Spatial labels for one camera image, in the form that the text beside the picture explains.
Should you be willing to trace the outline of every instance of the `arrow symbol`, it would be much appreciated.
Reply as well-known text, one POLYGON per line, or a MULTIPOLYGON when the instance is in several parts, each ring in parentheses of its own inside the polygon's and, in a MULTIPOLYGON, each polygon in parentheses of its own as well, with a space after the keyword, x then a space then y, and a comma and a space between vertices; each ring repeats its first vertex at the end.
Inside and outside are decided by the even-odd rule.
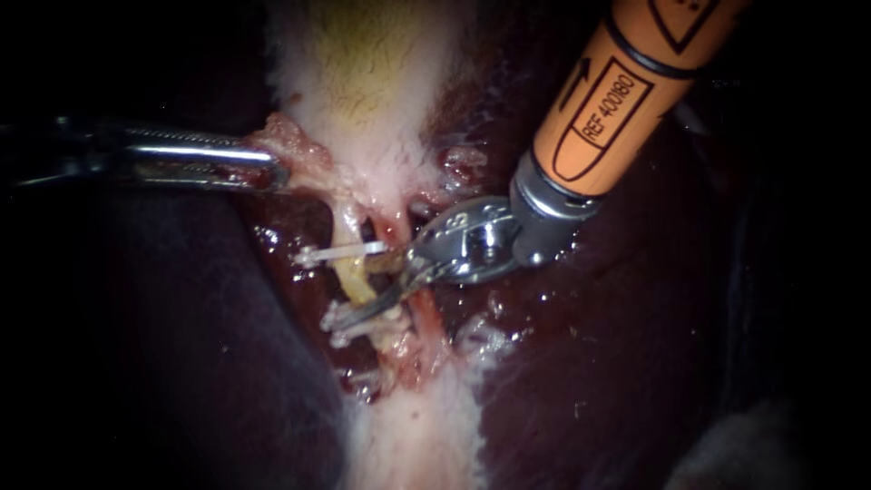
POLYGON ((581 80, 587 80, 587 75, 590 74, 590 58, 582 58, 578 61, 578 66, 580 66, 580 68, 578 69, 578 73, 574 76, 574 80, 572 80, 572 88, 565 92, 565 96, 560 101, 560 112, 565 109, 565 105, 572 97, 574 89, 578 88, 578 83, 580 83, 581 80))

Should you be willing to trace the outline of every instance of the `metal jaw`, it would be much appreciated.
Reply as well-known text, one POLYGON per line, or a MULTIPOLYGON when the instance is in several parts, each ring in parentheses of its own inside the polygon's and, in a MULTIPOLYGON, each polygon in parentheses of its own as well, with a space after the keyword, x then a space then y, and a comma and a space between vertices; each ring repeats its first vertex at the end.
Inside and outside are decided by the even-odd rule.
POLYGON ((430 221, 409 253, 437 264, 437 280, 477 284, 517 268, 511 245, 518 231, 508 199, 486 196, 456 204, 430 221))
POLYGON ((525 267, 553 260, 596 213, 600 199, 558 189, 533 162, 532 152, 524 153, 511 181, 511 213, 520 224, 514 258, 525 267))
POLYGON ((329 329, 342 331, 372 319, 434 282, 477 284, 516 269, 511 244, 517 230, 505 197, 487 196, 455 205, 421 229, 406 252, 406 268, 393 285, 329 329))

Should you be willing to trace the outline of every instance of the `ref 400180 label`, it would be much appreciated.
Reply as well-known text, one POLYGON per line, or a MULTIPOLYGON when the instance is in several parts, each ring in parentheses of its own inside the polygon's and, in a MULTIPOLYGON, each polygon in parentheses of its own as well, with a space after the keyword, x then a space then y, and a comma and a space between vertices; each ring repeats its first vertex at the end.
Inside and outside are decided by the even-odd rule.
POLYGON ((590 85, 553 154, 553 171, 567 181, 589 172, 620 135, 653 84, 613 56, 590 85))

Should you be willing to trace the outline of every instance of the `forceps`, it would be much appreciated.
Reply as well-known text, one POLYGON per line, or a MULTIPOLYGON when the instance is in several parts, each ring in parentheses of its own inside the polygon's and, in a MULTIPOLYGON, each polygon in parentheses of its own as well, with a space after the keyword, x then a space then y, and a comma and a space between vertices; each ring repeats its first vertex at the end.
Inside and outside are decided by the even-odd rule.
POLYGON ((72 181, 270 192, 287 169, 241 139, 118 119, 59 116, 0 124, 0 163, 12 188, 72 181))

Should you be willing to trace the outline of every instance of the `black ring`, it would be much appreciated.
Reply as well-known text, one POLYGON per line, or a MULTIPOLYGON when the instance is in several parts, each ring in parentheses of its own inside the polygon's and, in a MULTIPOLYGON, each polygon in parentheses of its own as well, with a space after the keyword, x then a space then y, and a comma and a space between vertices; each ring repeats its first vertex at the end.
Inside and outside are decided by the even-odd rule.
POLYGON ((665 63, 660 63, 632 47, 632 45, 629 44, 629 41, 626 40, 626 37, 623 36, 623 33, 620 32, 620 29, 617 28, 617 23, 614 21, 614 13, 610 8, 608 9, 608 13, 605 15, 605 28, 608 29, 608 34, 611 35, 611 39, 613 39, 614 43, 617 44, 617 46, 620 47, 627 56, 634 60, 635 63, 640 64, 648 70, 667 78, 675 78, 677 80, 689 80, 699 77, 699 70, 684 70, 665 63))

